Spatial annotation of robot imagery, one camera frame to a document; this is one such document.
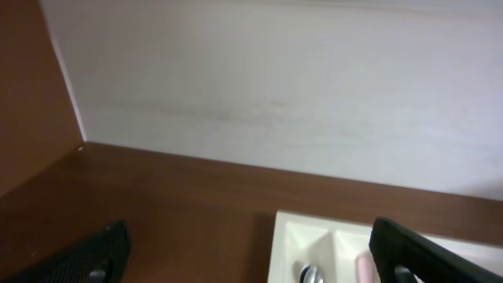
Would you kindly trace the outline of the pink plastic knife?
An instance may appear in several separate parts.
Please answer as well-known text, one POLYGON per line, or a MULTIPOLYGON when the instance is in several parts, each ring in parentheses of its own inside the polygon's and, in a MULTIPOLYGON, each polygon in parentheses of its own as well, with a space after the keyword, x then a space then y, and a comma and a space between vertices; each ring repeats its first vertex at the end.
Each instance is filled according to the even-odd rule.
POLYGON ((364 252, 356 257, 355 272, 358 283, 375 282, 375 264, 370 253, 364 252))

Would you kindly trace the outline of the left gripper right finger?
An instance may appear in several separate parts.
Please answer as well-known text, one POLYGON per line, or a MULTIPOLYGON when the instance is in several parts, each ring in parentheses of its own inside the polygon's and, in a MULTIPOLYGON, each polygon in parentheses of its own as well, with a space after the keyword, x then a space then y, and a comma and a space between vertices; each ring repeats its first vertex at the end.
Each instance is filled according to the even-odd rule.
POLYGON ((502 276, 388 218, 375 219, 369 250, 382 283, 502 283, 502 276))

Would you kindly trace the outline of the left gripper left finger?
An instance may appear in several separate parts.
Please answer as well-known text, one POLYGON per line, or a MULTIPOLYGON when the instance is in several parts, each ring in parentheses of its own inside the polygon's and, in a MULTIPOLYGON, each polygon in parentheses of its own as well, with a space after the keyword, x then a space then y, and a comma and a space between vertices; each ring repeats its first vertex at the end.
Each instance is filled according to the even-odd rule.
POLYGON ((112 222, 1 283, 120 283, 131 245, 127 222, 112 222))

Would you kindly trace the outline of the small steel teaspoon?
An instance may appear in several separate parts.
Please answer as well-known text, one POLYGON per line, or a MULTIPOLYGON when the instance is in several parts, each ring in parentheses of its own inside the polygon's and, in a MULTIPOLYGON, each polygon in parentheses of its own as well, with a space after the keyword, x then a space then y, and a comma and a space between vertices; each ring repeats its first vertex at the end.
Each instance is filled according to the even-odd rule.
POLYGON ((299 283, 323 283, 324 276, 319 266, 306 265, 299 275, 299 283))

